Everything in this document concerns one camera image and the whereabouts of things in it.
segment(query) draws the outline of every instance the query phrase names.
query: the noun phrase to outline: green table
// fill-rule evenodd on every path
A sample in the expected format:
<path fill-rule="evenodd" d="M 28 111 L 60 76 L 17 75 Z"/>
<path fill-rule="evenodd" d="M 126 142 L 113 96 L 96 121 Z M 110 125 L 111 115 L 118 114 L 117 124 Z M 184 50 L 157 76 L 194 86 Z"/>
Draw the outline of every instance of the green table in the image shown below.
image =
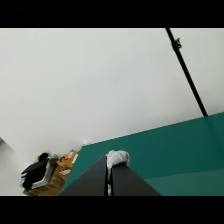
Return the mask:
<path fill-rule="evenodd" d="M 110 150 L 162 195 L 224 195 L 224 113 L 86 145 L 65 188 Z"/>

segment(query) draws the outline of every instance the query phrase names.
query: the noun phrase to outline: pole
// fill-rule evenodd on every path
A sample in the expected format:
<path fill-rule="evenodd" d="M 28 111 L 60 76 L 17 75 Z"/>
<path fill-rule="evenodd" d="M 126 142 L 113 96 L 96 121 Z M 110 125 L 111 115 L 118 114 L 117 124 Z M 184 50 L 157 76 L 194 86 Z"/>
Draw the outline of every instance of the pole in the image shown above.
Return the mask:
<path fill-rule="evenodd" d="M 189 71 L 187 69 L 187 66 L 186 66 L 186 64 L 184 62 L 184 59 L 183 59 L 183 57 L 182 57 L 182 55 L 181 55 L 181 53 L 179 51 L 179 48 L 181 48 L 180 39 L 179 38 L 177 40 L 174 39 L 173 34 L 172 34 L 170 28 L 166 28 L 166 32 L 167 32 L 167 34 L 168 34 L 168 36 L 169 36 L 169 38 L 171 40 L 171 43 L 172 43 L 172 46 L 173 46 L 173 50 L 175 51 L 175 53 L 177 55 L 177 58 L 178 58 L 178 60 L 180 62 L 180 65 L 181 65 L 183 71 L 184 71 L 184 74 L 185 74 L 185 76 L 187 78 L 187 81 L 188 81 L 188 83 L 189 83 L 189 85 L 191 87 L 191 90 L 192 90 L 192 92 L 194 94 L 194 97 L 195 97 L 197 103 L 198 103 L 198 106 L 200 107 L 203 116 L 207 117 L 208 114 L 207 114 L 207 112 L 206 112 L 206 110 L 204 108 L 204 105 L 203 105 L 203 103 L 201 101 L 201 98 L 200 98 L 200 96 L 198 94 L 198 91 L 197 91 L 197 89 L 196 89 L 196 87 L 195 87 L 195 85 L 193 83 L 193 80 L 191 79 L 190 73 L 189 73 Z"/>

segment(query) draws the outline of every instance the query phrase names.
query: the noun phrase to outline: crumpled white cloth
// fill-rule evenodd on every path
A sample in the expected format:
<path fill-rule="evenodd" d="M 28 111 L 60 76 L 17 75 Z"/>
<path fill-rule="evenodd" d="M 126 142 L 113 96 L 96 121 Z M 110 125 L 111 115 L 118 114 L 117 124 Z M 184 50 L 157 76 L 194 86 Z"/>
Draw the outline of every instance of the crumpled white cloth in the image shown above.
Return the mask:
<path fill-rule="evenodd" d="M 111 150 L 106 156 L 107 156 L 108 180 L 110 179 L 112 166 L 123 162 L 125 162 L 127 166 L 129 166 L 130 157 L 128 152 L 122 150 L 119 151 Z"/>

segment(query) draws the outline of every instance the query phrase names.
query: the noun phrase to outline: green surface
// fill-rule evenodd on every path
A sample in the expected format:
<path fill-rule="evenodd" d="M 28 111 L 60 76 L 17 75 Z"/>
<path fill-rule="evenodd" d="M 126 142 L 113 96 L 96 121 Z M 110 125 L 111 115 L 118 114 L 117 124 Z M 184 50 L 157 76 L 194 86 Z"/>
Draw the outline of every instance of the green surface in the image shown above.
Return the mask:
<path fill-rule="evenodd" d="M 223 180 L 224 185 L 224 175 L 220 171 L 224 169 L 224 113 L 86 145 L 65 188 L 110 150 L 129 152 L 130 167 L 149 183 L 151 180 L 163 195 L 200 195 L 200 185 L 195 178 L 205 180 L 207 171 L 217 171 L 216 182 L 222 186 Z M 218 194 L 224 194 L 223 187 L 213 190 L 209 187 L 201 192 L 215 195 L 217 189 Z"/>

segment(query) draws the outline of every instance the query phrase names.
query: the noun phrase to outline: pile of items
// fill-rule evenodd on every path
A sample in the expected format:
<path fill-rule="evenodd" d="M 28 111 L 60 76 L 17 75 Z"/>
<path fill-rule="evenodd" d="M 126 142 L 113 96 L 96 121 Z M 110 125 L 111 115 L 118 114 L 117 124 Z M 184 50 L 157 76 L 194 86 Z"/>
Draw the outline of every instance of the pile of items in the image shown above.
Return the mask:
<path fill-rule="evenodd" d="M 23 193 L 29 196 L 58 195 L 77 159 L 78 152 L 71 150 L 60 159 L 42 153 L 37 161 L 21 174 L 21 186 L 25 188 Z"/>

